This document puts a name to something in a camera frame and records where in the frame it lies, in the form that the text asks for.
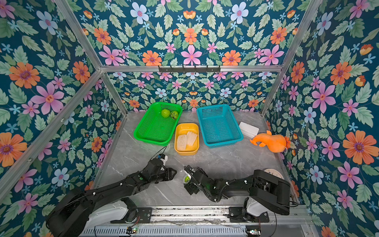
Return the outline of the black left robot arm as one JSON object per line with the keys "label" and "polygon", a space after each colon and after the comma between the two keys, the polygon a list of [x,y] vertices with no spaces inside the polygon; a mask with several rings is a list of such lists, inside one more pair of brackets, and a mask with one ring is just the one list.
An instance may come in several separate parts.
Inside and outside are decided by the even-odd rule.
{"label": "black left robot arm", "polygon": [[176,173],[173,168],[166,168],[163,160],[155,158],[143,170],[130,174],[121,181],[85,192],[74,189],[46,217],[46,226],[55,237],[78,237],[94,211],[137,194],[147,189],[151,183],[171,181]]}

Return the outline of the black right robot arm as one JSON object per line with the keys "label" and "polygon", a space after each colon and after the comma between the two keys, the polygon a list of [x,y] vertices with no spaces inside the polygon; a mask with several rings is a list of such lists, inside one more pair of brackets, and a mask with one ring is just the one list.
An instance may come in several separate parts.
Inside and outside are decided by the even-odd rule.
{"label": "black right robot arm", "polygon": [[290,183],[263,170],[257,169],[253,175],[233,180],[212,179],[199,167],[185,166],[184,171],[190,177],[184,185],[190,195],[201,191],[212,202],[250,197],[276,214],[290,214]]}

